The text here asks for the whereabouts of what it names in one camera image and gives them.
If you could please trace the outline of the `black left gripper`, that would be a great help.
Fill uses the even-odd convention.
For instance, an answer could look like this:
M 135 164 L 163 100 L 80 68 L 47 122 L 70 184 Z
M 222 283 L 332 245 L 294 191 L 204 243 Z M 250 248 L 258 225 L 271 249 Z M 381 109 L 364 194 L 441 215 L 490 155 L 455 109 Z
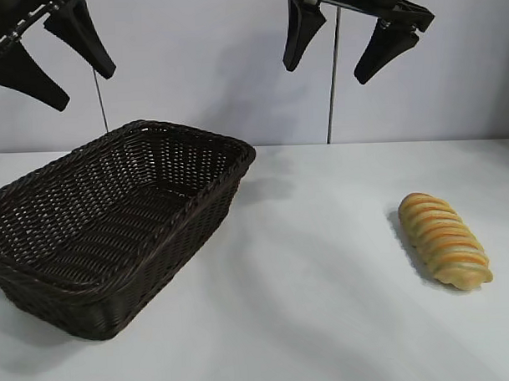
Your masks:
M 15 90 L 62 112 L 70 97 L 33 60 L 21 38 L 32 24 L 43 26 L 102 77 L 112 78 L 116 66 L 104 48 L 85 0 L 0 0 L 0 86 Z

